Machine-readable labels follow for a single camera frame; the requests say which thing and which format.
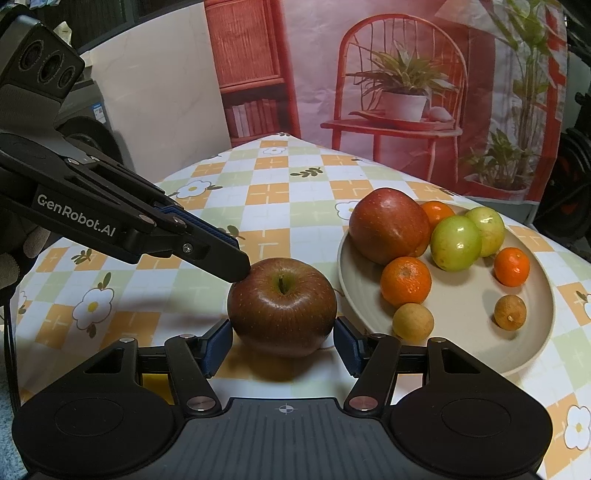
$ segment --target screw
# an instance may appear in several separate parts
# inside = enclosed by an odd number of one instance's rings
[[[191,410],[196,411],[208,411],[211,410],[213,407],[216,406],[216,401],[211,397],[193,397],[187,400],[187,406]]]
[[[355,410],[369,411],[378,406],[378,401],[373,397],[360,395],[358,397],[351,398],[351,400],[349,400],[349,406]]]
[[[156,222],[154,222],[150,217],[145,216],[143,213],[140,213],[139,217],[146,223],[151,223],[152,225],[156,225]]]

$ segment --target table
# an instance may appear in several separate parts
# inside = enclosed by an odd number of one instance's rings
[[[357,202],[392,187],[415,199],[477,204],[369,160],[287,134],[265,137],[184,168],[160,184],[187,210],[234,236],[254,263],[292,257],[320,270],[337,291],[339,242]],[[589,480],[591,265],[557,243],[504,218],[551,280],[556,322],[551,341],[510,380],[547,407],[554,438],[540,469],[548,479]],[[143,256],[128,265],[62,239],[43,252],[21,284],[17,350],[24,399],[124,336],[162,345],[200,335],[226,317],[229,285],[179,258]],[[170,400],[161,376],[145,385]],[[342,401],[354,383],[330,339],[303,361],[269,359],[238,341],[211,380],[231,397],[324,397]],[[396,401],[420,386],[399,379]]]

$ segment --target glove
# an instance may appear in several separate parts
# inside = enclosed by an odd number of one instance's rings
[[[32,269],[49,231],[0,207],[0,305],[6,305],[17,285]]]
[[[49,231],[0,207],[0,306],[4,307],[4,361],[12,409],[21,405],[10,300],[29,273],[49,237]]]

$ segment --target white wall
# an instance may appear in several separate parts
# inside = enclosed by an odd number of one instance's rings
[[[159,181],[230,148],[203,3],[117,35],[90,59],[139,175]]]

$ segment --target plate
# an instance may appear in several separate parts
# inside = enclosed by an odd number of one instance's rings
[[[459,214],[467,211],[449,206]],[[423,305],[435,318],[431,337],[444,337],[496,372],[511,375],[535,360],[550,340],[554,300],[542,266],[509,229],[505,247],[520,248],[530,259],[530,276],[521,287],[509,288],[498,283],[492,274],[492,258],[481,258],[468,270],[450,273],[435,266],[427,249],[421,260],[431,272],[433,286]],[[384,268],[361,256],[348,233],[341,241],[337,266],[349,307],[344,314],[353,315],[351,320],[364,326],[368,333],[391,335],[395,309],[379,290]],[[525,325],[516,332],[502,330],[492,318],[497,300],[507,294],[518,295],[527,307]]]
[[[423,118],[420,122],[409,122],[408,120],[395,120],[386,118],[383,110],[361,110],[351,112],[350,115],[357,115],[372,123],[383,125],[385,127],[396,128],[398,130],[408,130],[413,132],[436,132],[440,130],[453,129],[453,120],[449,122],[433,122]]]

